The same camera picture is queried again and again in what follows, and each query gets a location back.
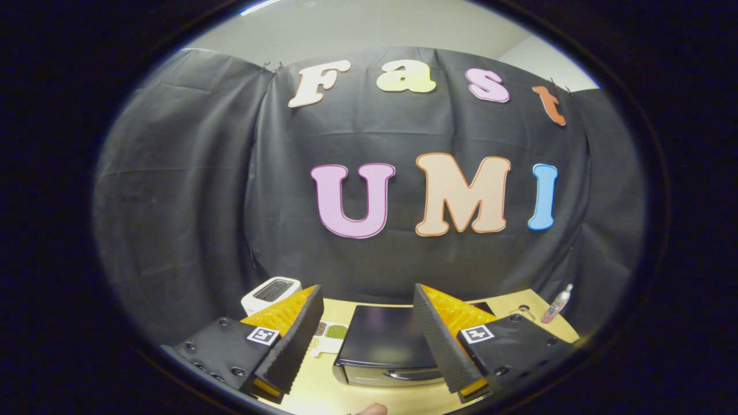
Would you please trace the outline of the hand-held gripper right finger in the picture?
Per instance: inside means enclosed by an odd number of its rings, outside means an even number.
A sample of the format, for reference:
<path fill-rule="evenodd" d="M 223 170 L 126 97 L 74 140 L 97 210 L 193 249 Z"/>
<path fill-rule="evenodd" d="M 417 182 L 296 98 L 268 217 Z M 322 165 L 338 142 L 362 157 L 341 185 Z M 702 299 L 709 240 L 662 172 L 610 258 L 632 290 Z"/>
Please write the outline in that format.
<path fill-rule="evenodd" d="M 423 284 L 415 286 L 413 310 L 447 388 L 461 402 L 519 393 L 575 352 L 572 342 L 520 313 L 491 315 Z"/>

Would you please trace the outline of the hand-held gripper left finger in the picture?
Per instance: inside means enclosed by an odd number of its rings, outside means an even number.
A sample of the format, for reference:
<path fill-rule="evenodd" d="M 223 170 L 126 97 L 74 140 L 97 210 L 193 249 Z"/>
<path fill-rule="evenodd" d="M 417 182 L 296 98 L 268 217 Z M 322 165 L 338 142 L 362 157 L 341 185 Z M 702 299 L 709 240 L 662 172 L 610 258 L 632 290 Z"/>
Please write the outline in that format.
<path fill-rule="evenodd" d="M 240 393 L 280 403 L 323 311 L 322 287 L 309 286 L 242 320 L 214 320 L 174 346 L 173 355 Z"/>

